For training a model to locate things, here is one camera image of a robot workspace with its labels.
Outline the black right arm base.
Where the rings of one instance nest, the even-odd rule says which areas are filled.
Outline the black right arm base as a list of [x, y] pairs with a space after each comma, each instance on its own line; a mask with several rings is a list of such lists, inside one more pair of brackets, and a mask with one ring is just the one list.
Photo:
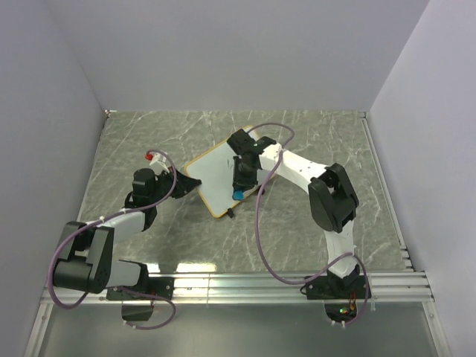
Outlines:
[[305, 295], [307, 300], [363, 300], [365, 297], [372, 297], [363, 275], [344, 279], [331, 274], [322, 275], [310, 283], [301, 284], [300, 293]]

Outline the blue whiteboard eraser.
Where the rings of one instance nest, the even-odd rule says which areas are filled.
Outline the blue whiteboard eraser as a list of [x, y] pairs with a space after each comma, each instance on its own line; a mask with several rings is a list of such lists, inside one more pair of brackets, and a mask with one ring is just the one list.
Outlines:
[[242, 201], [245, 199], [245, 192], [243, 190], [235, 190], [232, 194], [234, 201]]

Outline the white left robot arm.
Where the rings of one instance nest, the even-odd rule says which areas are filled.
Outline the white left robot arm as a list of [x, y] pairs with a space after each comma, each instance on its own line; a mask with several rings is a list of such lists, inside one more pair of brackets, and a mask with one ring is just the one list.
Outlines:
[[156, 174], [150, 168], [135, 171], [132, 191], [123, 208], [92, 222], [65, 224], [48, 270], [51, 292], [56, 287], [98, 294], [109, 287], [124, 286], [134, 299], [150, 291], [145, 265], [112, 258], [114, 245], [149, 229], [157, 217], [157, 205], [168, 198], [180, 199], [202, 184], [172, 167]]

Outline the yellow framed whiteboard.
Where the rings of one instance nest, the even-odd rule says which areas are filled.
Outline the yellow framed whiteboard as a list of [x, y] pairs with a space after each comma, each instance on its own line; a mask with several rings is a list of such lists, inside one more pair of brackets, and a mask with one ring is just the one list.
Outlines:
[[[244, 129], [255, 140], [263, 137], [250, 126], [240, 129]], [[184, 167], [187, 176], [202, 181], [202, 184], [198, 187], [198, 193], [210, 214], [215, 218], [227, 215], [228, 208], [233, 209], [241, 202], [232, 199], [234, 152], [227, 144], [230, 136], [187, 163]], [[251, 190], [245, 191], [245, 198], [259, 188], [267, 174], [266, 170], [258, 170], [258, 185]]]

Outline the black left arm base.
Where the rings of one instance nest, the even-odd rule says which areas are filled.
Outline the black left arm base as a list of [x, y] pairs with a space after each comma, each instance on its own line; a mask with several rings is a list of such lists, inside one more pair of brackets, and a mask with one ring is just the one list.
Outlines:
[[149, 300], [148, 296], [171, 300], [174, 290], [174, 277], [147, 277], [135, 286], [108, 288], [107, 300]]

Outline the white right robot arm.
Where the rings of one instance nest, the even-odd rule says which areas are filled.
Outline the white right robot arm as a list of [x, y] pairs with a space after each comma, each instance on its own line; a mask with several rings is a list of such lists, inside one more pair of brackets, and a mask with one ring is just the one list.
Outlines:
[[266, 184], [257, 180], [259, 171], [268, 177], [278, 175], [307, 193], [312, 218], [326, 237], [329, 262], [325, 276], [307, 278], [305, 285], [323, 283], [322, 292], [334, 299], [351, 297], [363, 287], [363, 268], [354, 255], [353, 240], [359, 200], [344, 167], [315, 163], [272, 138], [254, 139], [244, 129], [233, 133], [227, 144], [234, 152], [233, 200], [243, 200], [253, 188], [264, 191]]

